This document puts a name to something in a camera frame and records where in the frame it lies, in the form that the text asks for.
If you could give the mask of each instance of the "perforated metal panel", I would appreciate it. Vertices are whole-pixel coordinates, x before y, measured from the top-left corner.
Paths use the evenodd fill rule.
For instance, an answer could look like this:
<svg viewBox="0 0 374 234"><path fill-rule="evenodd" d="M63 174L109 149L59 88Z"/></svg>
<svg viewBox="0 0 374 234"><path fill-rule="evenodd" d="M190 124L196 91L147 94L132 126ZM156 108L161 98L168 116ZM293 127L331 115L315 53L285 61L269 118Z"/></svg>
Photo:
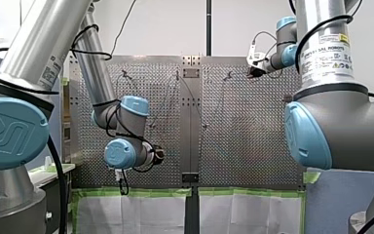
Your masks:
<svg viewBox="0 0 374 234"><path fill-rule="evenodd" d="M301 87L295 70L248 80L244 58L203 58L202 66L201 186L300 188L303 169L283 126L283 97Z"/></svg>
<svg viewBox="0 0 374 234"><path fill-rule="evenodd" d="M145 137L166 150L166 160L147 174L129 172L131 187L179 187L180 172L180 85L177 74L181 58L114 57L108 66L119 98L136 95L150 101ZM83 79L78 92L78 143L82 159L73 176L74 187L116 186L113 171L103 162L105 145L111 140L91 123L93 107Z"/></svg>
<svg viewBox="0 0 374 234"><path fill-rule="evenodd" d="M70 69L71 155L81 163L74 173L73 185L116 186L114 172L108 171L103 162L103 150L110 138L91 124L93 108L77 66L72 62ZM181 173L198 168L199 186L300 189L304 170L286 148L282 101L301 85L296 72L286 69L280 79L248 80L244 58L202 58L201 64L195 64L201 77L193 78L201 81L200 87L193 86L192 79L185 80L184 85L177 80L186 67L188 64L183 64L179 57L114 57L110 62L119 97L137 95L150 100L151 115L145 136L163 146L167 153L163 165L151 172L130 173L130 185L180 187ZM197 90L183 90L187 84ZM194 98L200 97L195 100L200 108L191 106L184 113L186 106L180 104L190 98L190 92ZM202 123L202 127L192 123ZM202 133L198 136L186 131ZM200 138L200 152L192 150L198 147L192 136Z"/></svg>

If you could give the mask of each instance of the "robotic arm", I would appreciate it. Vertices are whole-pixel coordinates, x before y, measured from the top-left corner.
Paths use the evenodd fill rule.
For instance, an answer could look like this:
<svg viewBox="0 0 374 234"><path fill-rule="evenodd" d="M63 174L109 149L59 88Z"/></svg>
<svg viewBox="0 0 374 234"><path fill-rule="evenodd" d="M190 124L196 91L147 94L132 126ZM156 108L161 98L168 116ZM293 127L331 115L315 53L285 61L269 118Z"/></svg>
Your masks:
<svg viewBox="0 0 374 234"><path fill-rule="evenodd" d="M250 48L250 77L299 68L302 89L287 105L284 122L291 156L305 167L374 172L374 102L354 79L347 28L353 18L346 13L356 2L297 0L297 26L295 18L278 22L277 52L266 58ZM296 38L299 45L283 44ZM374 233L374 200L366 217L359 233Z"/></svg>
<svg viewBox="0 0 374 234"><path fill-rule="evenodd" d="M49 136L48 119L54 108L49 95L56 94L52 88L73 42L78 51L102 51L97 31L88 28L94 24L92 2L36 0L1 63L0 233L46 231L45 192L34 188L25 164L47 143L57 154ZM74 40L79 29L85 33ZM105 147L105 164L114 170L160 164L163 150L144 138L148 100L130 96L118 100L104 56L76 55L93 104L93 121L102 129L116 130L116 138ZM58 167L62 178L60 162ZM63 222L66 191L60 187Z"/></svg>
<svg viewBox="0 0 374 234"><path fill-rule="evenodd" d="M90 6L81 31L94 25L94 6ZM92 27L77 38L79 51L101 52L97 30ZM117 100L103 56L77 53L93 104L93 122L100 128L116 129L118 138L105 148L104 160L111 169L126 170L153 166L163 161L163 150L144 139L149 103L142 97L125 96Z"/></svg>

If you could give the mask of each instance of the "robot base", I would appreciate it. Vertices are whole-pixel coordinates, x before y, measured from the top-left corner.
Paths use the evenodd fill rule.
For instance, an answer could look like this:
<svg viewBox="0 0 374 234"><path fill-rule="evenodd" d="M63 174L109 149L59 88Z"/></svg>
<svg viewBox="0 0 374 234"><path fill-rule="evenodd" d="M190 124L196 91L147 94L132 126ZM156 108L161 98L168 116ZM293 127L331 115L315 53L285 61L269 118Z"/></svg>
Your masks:
<svg viewBox="0 0 374 234"><path fill-rule="evenodd" d="M349 234L357 234L366 223L366 212L353 214L349 218Z"/></svg>
<svg viewBox="0 0 374 234"><path fill-rule="evenodd" d="M29 203L0 213L0 234L45 234L46 214L45 192L39 189Z"/></svg>

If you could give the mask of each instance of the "white sticker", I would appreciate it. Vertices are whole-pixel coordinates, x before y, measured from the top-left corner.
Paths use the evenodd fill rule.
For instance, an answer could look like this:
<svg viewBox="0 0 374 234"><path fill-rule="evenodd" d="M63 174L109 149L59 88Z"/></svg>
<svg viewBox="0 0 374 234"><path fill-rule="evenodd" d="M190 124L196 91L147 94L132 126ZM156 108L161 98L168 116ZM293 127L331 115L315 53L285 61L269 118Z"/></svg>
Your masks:
<svg viewBox="0 0 374 234"><path fill-rule="evenodd" d="M301 55L300 69L303 82L335 74L353 76L351 49L343 42L328 42L308 49Z"/></svg>
<svg viewBox="0 0 374 234"><path fill-rule="evenodd" d="M321 44L327 43L327 42L345 42L349 44L349 37L345 34L326 34L321 35L318 38L319 42Z"/></svg>
<svg viewBox="0 0 374 234"><path fill-rule="evenodd" d="M51 56L47 66L44 69L44 72L41 75L41 78L39 78L38 85L45 90L51 90L61 69L61 60L55 56Z"/></svg>

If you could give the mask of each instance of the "white wall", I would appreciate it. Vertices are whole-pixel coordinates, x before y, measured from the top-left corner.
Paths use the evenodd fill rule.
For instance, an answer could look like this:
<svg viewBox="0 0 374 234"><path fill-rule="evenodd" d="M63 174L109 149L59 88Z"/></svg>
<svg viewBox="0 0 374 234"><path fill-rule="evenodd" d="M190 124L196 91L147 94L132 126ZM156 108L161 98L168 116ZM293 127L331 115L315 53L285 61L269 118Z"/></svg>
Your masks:
<svg viewBox="0 0 374 234"><path fill-rule="evenodd" d="M94 18L104 51L113 41L132 0L101 0ZM206 1L137 0L116 55L197 55L206 51Z"/></svg>
<svg viewBox="0 0 374 234"><path fill-rule="evenodd" d="M95 20L100 26L104 49L109 52L131 0L102 0ZM276 22L292 16L283 0L213 0L212 53L214 56L244 57L255 33L275 33ZM363 1L349 26L355 78L374 92L374 1ZM268 50L274 43L264 35L258 48ZM206 54L206 1L138 0L116 55Z"/></svg>
<svg viewBox="0 0 374 234"><path fill-rule="evenodd" d="M0 47L9 47L34 0L0 0Z"/></svg>

